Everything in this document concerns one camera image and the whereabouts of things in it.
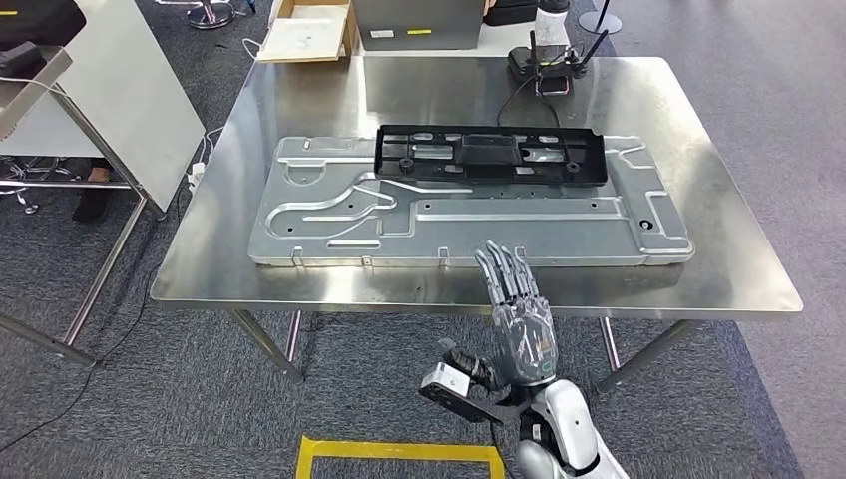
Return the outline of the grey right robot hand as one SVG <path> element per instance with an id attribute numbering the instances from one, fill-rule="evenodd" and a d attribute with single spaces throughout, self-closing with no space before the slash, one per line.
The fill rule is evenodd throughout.
<path id="1" fill-rule="evenodd" d="M 551 309 L 519 251 L 488 239 L 485 248 L 474 253 L 492 305 L 494 355 L 471 354 L 450 338 L 439 340 L 444 362 L 490 391 L 556 379 L 558 348 Z"/>

